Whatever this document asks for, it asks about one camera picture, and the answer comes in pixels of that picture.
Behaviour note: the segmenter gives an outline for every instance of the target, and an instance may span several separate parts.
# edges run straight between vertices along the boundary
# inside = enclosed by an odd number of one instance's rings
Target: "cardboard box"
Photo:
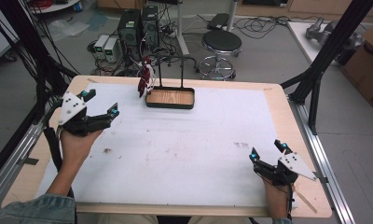
[[[101,9],[120,11],[122,8],[142,9],[146,0],[98,0],[97,6]]]
[[[342,73],[373,106],[373,27],[363,37],[366,42],[344,65]]]

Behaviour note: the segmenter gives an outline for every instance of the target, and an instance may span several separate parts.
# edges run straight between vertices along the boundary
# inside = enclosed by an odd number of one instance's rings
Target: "computer tower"
[[[153,48],[159,47],[158,7],[143,7],[141,20],[143,21],[145,44]]]
[[[120,41],[127,47],[139,48],[143,38],[143,25],[139,9],[122,9],[119,25],[117,27]]]

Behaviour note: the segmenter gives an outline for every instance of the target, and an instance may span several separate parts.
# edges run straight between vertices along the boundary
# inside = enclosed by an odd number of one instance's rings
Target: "aluminum rail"
[[[14,174],[23,166],[24,160],[28,157],[30,151],[33,149],[39,136],[43,132],[43,120],[41,119],[37,124],[32,124],[26,134],[18,143],[18,146],[12,152],[7,162],[0,170],[0,194],[8,185]]]
[[[310,150],[314,155],[316,165],[321,171],[321,175],[327,179],[325,187],[329,193],[332,203],[338,214],[339,221],[343,224],[354,224],[354,218],[352,217],[352,212],[347,205],[346,199],[341,192],[340,185],[335,177],[329,160],[325,154],[323,145],[318,137],[314,135],[309,126],[309,111],[304,105],[297,105],[295,102],[289,102],[290,105],[296,110],[299,115],[299,120],[306,132],[306,137],[309,139]]]

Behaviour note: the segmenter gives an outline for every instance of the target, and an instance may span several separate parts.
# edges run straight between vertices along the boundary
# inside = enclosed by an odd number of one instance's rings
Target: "wooden tray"
[[[145,96],[148,107],[192,109],[195,104],[195,90],[192,88],[155,87]]]

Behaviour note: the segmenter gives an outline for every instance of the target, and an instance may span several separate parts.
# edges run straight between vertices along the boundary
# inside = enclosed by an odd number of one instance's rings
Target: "stool base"
[[[236,70],[233,65],[225,58],[221,58],[219,54],[204,58],[199,63],[199,69],[202,74],[201,79],[209,77],[212,79],[227,78],[233,79],[236,76]]]

